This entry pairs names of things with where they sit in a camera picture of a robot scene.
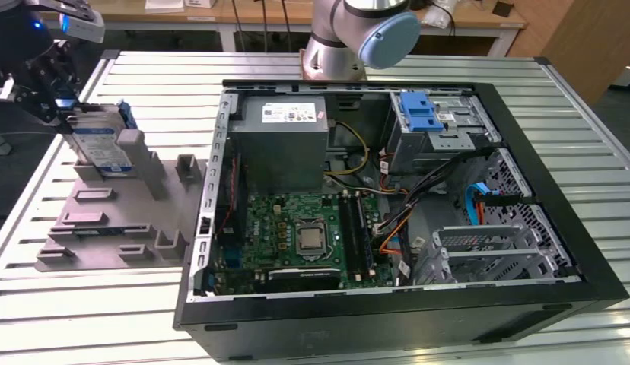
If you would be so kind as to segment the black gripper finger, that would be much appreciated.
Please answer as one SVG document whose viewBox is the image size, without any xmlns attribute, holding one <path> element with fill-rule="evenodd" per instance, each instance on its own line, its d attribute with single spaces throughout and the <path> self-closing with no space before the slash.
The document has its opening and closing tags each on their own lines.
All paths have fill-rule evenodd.
<svg viewBox="0 0 630 365">
<path fill-rule="evenodd" d="M 55 99 L 51 99 L 46 93 L 37 92 L 31 88 L 19 85 L 13 75 L 3 76 L 0 103 L 18 105 L 27 114 L 37 118 L 42 125 L 49 126 L 55 132 L 62 132 Z"/>
<path fill-rule="evenodd" d="M 69 40 L 54 40 L 50 49 L 29 63 L 33 90 L 49 106 L 61 110 L 71 110 L 79 96 L 71 46 Z"/>
</svg>

